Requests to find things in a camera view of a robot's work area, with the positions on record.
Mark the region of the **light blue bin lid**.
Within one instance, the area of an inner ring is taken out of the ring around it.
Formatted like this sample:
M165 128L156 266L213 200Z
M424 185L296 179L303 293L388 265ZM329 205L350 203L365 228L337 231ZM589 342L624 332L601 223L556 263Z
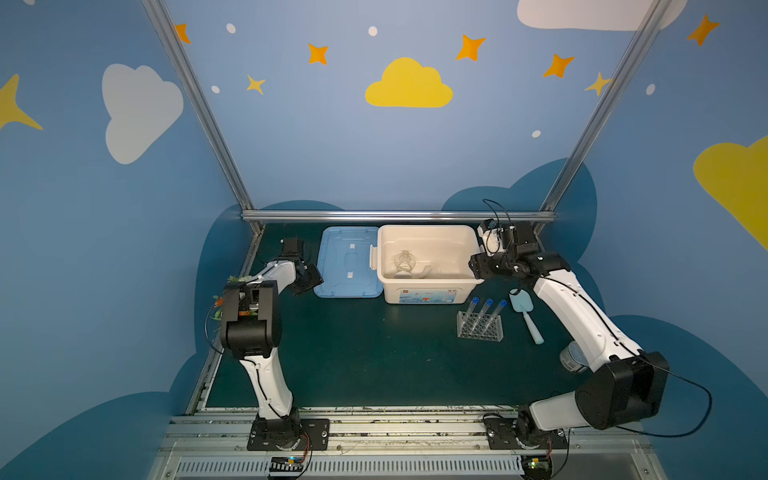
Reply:
M323 299L371 299L383 285L370 266L377 227L331 226L321 237L317 268L323 282L314 293Z

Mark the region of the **test tube blue cap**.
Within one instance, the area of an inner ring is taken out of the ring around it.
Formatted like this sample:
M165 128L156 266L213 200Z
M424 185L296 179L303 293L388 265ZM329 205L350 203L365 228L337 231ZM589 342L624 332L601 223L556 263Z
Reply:
M472 331L475 331L483 323L484 318L486 317L487 312L490 309L490 307L493 305L493 303L494 301L491 298L487 299L484 302L483 306L481 307L480 311L476 316L475 323L472 327Z
M483 333L488 332L496 323L497 318L500 316L501 311L504 309L504 307L507 305L506 300L501 300L499 304L495 307L493 312L491 313L488 322L486 323Z
M469 303L467 310L462 312L461 329L466 329L472 324L472 321L475 319L474 311L476 310L478 304L479 304L479 298L474 297Z

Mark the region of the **clear test tube rack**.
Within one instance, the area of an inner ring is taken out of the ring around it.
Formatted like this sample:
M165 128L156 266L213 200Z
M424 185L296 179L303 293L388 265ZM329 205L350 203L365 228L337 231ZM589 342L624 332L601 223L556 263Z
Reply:
M500 315L495 325L486 333L483 333L484 327L486 323L488 322L488 319L490 317L490 314L487 314L484 318L483 323L475 330L472 331L472 327L475 323L475 319L477 316L477 313L475 313L475 319L472 321L472 324L466 328L461 329L461 318L462 318L462 312L460 311L456 315L456 324L457 324L457 337L463 338L463 339L470 339L470 340L479 340L479 341L491 341L491 342L501 342L504 338L503 333L503 325L502 325L502 316Z

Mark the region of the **white plastic storage bin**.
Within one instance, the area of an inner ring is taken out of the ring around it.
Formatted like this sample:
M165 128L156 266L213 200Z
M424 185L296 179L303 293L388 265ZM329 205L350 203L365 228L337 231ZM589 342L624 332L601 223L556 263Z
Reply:
M480 253L464 225L384 225L370 248L370 268L389 304L462 304L483 283L469 266Z

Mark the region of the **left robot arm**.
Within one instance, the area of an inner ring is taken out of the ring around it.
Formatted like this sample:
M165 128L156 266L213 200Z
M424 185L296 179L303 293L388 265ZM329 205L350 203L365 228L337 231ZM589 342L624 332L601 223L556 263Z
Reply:
M220 323L223 353L230 352L243 366L258 401L258 417L285 420L293 410L293 394L279 361L282 339L279 298L288 290L298 296L323 283L317 266L305 253L305 242L281 241L281 252L255 275L232 277L214 298L211 312Z

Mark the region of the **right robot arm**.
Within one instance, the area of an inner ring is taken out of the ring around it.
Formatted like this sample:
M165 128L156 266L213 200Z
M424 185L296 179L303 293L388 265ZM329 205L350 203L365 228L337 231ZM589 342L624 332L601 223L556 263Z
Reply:
M627 430L630 423L658 414L673 374L661 353L647 352L625 335L566 260L539 246L530 224L488 219L478 236L481 250L469 260L475 277L511 277L531 288L566 328L592 373L573 392L523 407L515 422L521 444L536 445L551 432L572 428Z

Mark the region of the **light blue plastic scoop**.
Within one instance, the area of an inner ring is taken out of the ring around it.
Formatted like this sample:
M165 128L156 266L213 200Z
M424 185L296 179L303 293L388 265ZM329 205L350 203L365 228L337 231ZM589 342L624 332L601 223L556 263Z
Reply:
M536 345L542 345L544 338L530 316L533 303L529 293L522 288L513 289L509 292L509 300L512 309L522 315L533 342Z

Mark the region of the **potted artificial flower plant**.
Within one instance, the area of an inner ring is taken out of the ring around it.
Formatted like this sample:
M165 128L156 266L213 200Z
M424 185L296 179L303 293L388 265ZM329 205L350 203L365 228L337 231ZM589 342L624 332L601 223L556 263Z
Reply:
M224 301L223 295L226 292L233 290L236 287L242 286L253 279L254 277L250 275L240 276L240 277L230 276L227 279L227 282L223 288L222 293L219 295L213 296L213 305L211 307L211 311L209 312L209 318L215 321L221 321L223 317L223 301Z

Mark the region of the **aluminium frame rail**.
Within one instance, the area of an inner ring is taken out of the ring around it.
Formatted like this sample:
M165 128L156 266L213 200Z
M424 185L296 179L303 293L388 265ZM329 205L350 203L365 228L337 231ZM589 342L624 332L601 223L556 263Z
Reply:
M323 210L243 210L248 222L282 223L474 223L495 218L484 211L323 211Z

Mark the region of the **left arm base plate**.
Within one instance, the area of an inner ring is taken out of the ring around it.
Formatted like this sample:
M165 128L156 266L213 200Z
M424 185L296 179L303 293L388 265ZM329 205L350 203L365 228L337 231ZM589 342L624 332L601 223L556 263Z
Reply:
M328 419L267 420L257 417L247 439L248 451L325 451L328 448Z

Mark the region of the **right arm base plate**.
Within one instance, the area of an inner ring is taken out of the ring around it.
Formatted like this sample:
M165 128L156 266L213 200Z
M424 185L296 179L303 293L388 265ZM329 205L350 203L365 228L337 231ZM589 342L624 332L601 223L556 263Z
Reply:
M568 447L566 436L560 431L534 432L525 437L527 431L517 428L516 418L484 415L481 422L491 450L565 450Z

